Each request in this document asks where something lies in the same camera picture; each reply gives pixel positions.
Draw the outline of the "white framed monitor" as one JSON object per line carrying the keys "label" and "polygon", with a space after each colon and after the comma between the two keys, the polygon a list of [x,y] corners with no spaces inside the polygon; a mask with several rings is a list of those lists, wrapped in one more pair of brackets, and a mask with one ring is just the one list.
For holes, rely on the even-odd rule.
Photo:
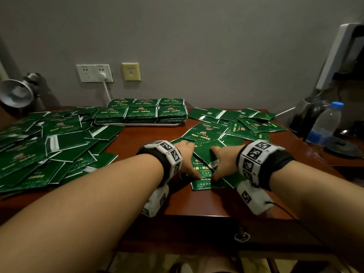
{"label": "white framed monitor", "polygon": [[333,81],[357,78],[364,69],[364,23],[342,24],[334,38],[315,90],[325,91]]}

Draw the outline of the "clear water bottle blue cap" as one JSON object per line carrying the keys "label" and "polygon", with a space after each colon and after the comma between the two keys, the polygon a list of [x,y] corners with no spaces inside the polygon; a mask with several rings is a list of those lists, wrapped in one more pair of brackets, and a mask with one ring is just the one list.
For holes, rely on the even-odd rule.
{"label": "clear water bottle blue cap", "polygon": [[331,102],[327,108],[316,120],[311,131],[309,132],[306,144],[323,149],[333,138],[333,134],[339,127],[342,118],[342,109],[344,103],[339,101]]}

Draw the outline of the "neat stacks of green packets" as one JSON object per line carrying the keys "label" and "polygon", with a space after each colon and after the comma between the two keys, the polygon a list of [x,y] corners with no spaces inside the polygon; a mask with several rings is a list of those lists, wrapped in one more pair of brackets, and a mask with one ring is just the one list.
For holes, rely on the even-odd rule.
{"label": "neat stacks of green packets", "polygon": [[188,111],[184,99],[113,99],[94,116],[96,124],[180,124]]}

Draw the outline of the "silver desk lamp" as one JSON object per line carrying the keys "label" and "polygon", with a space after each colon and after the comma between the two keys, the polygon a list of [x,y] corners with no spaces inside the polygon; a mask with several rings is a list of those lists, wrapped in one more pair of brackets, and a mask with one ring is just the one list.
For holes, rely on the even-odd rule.
{"label": "silver desk lamp", "polygon": [[35,104],[37,111],[45,110],[39,93],[41,79],[39,73],[28,73],[22,81],[0,81],[0,101],[12,108],[26,108]]}

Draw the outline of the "white marker wrist tracker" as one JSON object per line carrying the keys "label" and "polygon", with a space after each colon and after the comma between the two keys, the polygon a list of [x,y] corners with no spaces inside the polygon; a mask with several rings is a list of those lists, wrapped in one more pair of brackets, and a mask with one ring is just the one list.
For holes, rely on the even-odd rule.
{"label": "white marker wrist tracker", "polygon": [[144,145],[136,155],[141,154],[154,156],[163,166],[163,179],[141,211],[143,215],[152,218],[157,215],[161,206],[164,204],[169,194],[167,183],[181,169],[183,158],[180,151],[166,140],[157,140]]}
{"label": "white marker wrist tracker", "polygon": [[272,174],[291,161],[294,157],[283,147],[265,140],[250,143],[239,152],[236,165],[245,180],[236,190],[253,214],[261,215],[273,206],[265,190],[271,191]]}

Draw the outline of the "person's right hand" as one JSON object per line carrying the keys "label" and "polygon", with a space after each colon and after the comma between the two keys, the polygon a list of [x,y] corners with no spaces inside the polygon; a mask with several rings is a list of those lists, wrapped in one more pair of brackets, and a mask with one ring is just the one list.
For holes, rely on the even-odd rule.
{"label": "person's right hand", "polygon": [[247,145],[225,146],[222,148],[212,146],[211,150],[215,153],[219,160],[218,166],[228,167],[228,175],[231,175],[239,171],[236,161],[239,159],[238,156],[246,148],[246,146]]}

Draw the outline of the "white wall socket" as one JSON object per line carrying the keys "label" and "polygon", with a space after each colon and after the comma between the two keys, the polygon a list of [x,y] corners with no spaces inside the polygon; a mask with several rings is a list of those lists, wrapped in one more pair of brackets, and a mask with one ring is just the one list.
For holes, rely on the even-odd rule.
{"label": "white wall socket", "polygon": [[81,82],[114,82],[108,64],[77,64]]}

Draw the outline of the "green tea sachet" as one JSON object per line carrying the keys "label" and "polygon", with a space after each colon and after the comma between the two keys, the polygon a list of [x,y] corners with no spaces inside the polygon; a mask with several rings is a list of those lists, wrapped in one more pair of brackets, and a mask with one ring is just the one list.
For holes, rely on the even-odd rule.
{"label": "green tea sachet", "polygon": [[193,155],[191,159],[194,169],[196,169],[200,175],[200,179],[191,179],[191,187],[193,191],[211,190],[211,189],[222,189],[229,188],[227,182],[219,180],[216,182],[211,181],[211,176],[214,172],[203,160]]}
{"label": "green tea sachet", "polygon": [[218,146],[220,148],[226,145],[219,139],[213,140],[211,142],[204,143],[200,146],[194,148],[194,154],[206,163],[210,168],[214,169],[218,166],[219,160],[215,153],[211,150],[212,146]]}

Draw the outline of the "loose pile of green packets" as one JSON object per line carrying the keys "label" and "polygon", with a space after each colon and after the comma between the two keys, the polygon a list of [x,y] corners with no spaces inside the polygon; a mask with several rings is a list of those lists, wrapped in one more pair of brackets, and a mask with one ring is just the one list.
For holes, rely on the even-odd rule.
{"label": "loose pile of green packets", "polygon": [[[287,128],[274,122],[274,117],[274,113],[260,112],[250,108],[241,111],[195,108],[188,113],[188,118],[199,120],[200,123],[171,143],[175,144],[186,140],[195,143],[195,147],[197,147],[216,139],[219,139],[226,146],[241,146],[245,140],[269,141],[270,133],[287,130]],[[235,188],[244,178],[235,174],[223,180]]]}
{"label": "loose pile of green packets", "polygon": [[123,126],[97,125],[101,109],[33,112],[0,129],[0,197],[58,187],[118,157],[106,152]]}

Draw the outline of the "person's right forearm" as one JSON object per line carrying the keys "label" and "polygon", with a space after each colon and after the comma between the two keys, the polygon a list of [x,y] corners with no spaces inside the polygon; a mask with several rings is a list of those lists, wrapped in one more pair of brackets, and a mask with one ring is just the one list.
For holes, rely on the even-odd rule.
{"label": "person's right forearm", "polygon": [[364,188],[298,161],[262,166],[269,187],[317,238],[364,273]]}

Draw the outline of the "person's left hand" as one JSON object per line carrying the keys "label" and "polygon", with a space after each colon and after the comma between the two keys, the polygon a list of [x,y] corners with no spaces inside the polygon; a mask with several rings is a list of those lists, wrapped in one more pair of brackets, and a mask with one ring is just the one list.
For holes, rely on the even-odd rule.
{"label": "person's left hand", "polygon": [[179,150],[179,152],[183,158],[180,173],[186,174],[186,163],[191,162],[191,158],[193,156],[193,152],[194,152],[194,148],[195,148],[195,143],[188,142],[186,140],[182,140],[178,143],[175,143],[174,146]]}

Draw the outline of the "person's left forearm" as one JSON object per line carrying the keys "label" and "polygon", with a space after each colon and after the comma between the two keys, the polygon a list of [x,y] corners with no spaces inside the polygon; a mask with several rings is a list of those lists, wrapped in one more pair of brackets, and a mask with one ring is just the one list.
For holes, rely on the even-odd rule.
{"label": "person's left forearm", "polygon": [[39,198],[0,227],[0,273],[89,272],[163,178],[149,154],[115,162]]}

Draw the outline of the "beige wall plate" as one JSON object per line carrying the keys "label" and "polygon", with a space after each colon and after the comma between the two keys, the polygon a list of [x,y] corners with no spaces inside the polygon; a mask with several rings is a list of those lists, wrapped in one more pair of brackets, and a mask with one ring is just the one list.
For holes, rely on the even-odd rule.
{"label": "beige wall plate", "polygon": [[140,68],[139,63],[122,63],[122,74],[126,82],[140,82]]}

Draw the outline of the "white tray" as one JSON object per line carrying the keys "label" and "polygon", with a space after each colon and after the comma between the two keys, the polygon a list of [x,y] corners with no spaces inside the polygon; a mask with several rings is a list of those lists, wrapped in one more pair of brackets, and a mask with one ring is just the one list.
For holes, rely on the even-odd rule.
{"label": "white tray", "polygon": [[94,124],[97,126],[118,126],[118,127],[178,127],[184,124],[184,122],[167,124],[167,123],[97,123],[96,121],[94,121]]}

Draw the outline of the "black kettle base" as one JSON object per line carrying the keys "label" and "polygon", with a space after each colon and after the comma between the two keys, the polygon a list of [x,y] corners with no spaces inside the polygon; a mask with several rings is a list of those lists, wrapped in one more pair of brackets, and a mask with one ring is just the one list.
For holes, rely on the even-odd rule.
{"label": "black kettle base", "polygon": [[354,143],[339,137],[331,137],[324,151],[345,159],[364,159],[364,152]]}

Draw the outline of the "metal drawer lock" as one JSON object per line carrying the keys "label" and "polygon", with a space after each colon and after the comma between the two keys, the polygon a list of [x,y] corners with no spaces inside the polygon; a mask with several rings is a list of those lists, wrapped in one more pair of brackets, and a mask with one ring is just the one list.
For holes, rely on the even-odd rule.
{"label": "metal drawer lock", "polygon": [[234,239],[238,243],[245,243],[250,240],[250,234],[247,232],[245,227],[240,227],[238,232],[234,234]]}

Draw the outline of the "black electric kettle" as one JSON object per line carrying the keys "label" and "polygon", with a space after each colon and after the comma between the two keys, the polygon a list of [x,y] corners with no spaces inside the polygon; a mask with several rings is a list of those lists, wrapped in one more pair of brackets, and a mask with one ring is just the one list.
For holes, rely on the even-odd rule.
{"label": "black electric kettle", "polygon": [[300,101],[293,109],[286,126],[297,137],[306,140],[317,118],[329,107],[321,96],[310,96]]}

